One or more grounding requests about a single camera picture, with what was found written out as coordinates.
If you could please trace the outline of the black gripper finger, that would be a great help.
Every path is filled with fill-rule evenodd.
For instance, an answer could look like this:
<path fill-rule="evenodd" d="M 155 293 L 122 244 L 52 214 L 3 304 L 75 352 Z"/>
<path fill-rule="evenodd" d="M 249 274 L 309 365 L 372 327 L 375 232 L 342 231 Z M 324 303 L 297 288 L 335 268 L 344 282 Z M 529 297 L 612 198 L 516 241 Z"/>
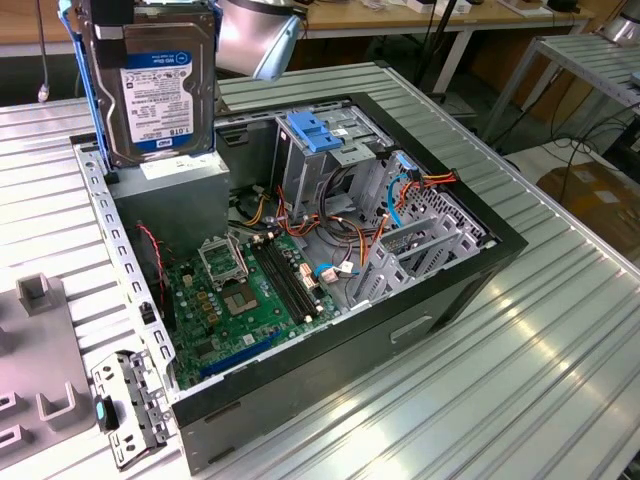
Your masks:
<path fill-rule="evenodd" d="M 123 68 L 127 60 L 124 27 L 134 23 L 133 0 L 83 2 L 88 36 L 98 65 Z"/>

